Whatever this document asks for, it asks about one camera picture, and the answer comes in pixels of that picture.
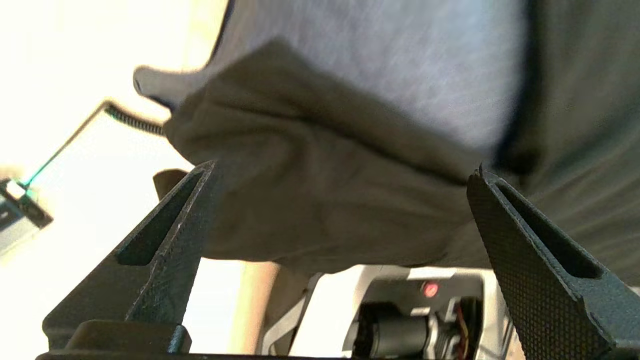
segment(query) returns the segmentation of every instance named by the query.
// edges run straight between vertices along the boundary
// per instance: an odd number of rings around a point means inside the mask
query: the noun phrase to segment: wires
[[[113,120],[152,135],[164,136],[162,126],[154,124],[153,122],[149,122],[147,120],[138,119],[135,116],[126,113],[116,104],[110,102],[105,102],[104,104],[106,105],[104,107],[104,112],[106,112]]]
[[[462,315],[462,307],[458,305],[456,307],[456,311],[458,313],[458,323],[460,325],[460,330],[462,331],[462,342],[464,342],[464,347],[462,344],[460,345],[459,359],[465,360],[467,358],[467,354],[469,351],[469,329],[467,328],[467,323],[465,323],[465,317]]]
[[[129,127],[133,127],[148,134],[164,136],[162,126],[154,124],[153,122],[149,122],[147,120],[138,119],[133,115],[126,113],[115,103],[111,101],[105,101],[100,104],[98,108],[93,113],[91,113],[91,115],[89,115],[89,117],[82,124],[80,124],[76,131],[74,131],[74,133],[71,134],[71,136],[67,139],[67,141],[65,141],[65,143],[63,143],[62,146],[60,146],[58,150],[56,150],[56,152],[54,152],[53,155],[51,155],[51,157],[49,157],[49,159],[45,161],[45,163],[42,164],[42,166],[39,167],[38,170],[36,170],[36,172],[25,183],[22,184],[22,186],[25,189],[28,189],[31,186],[31,183],[36,179],[36,177],[38,177],[38,175],[40,175],[40,173],[42,173],[42,171],[44,171],[44,169],[49,166],[49,164],[51,164],[51,162],[55,160],[58,155],[60,155],[60,153],[65,150],[69,146],[69,144],[71,144],[80,135],[80,133],[83,132],[83,130],[89,125],[89,123],[103,111],[113,120],[116,120]]]

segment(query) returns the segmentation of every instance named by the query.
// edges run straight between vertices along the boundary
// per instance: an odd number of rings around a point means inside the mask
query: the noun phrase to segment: person's leg
[[[228,346],[229,354],[256,353],[264,313],[279,269],[280,266],[275,263],[246,263]]]

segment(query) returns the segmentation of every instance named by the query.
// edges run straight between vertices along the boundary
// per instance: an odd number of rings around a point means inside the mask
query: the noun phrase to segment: person
[[[638,15],[631,1],[236,0],[204,69],[141,67],[134,84],[172,109],[183,156],[226,174],[207,257],[272,261],[270,279],[489,266],[464,196],[485,161],[637,286]]]

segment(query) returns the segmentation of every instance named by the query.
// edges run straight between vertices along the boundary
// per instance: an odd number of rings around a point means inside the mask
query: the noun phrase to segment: textured black plastic
[[[467,197],[527,360],[638,358],[636,294],[500,177]]]
[[[45,318],[49,348],[88,320],[180,324],[214,221],[213,163],[192,170]]]

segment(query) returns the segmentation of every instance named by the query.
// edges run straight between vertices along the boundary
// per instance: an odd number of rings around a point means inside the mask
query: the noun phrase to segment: black cable
[[[103,105],[104,112],[106,112],[113,120],[149,134],[164,136],[162,126],[147,120],[136,118],[134,115],[126,113],[123,109],[119,108],[112,102],[104,102]]]

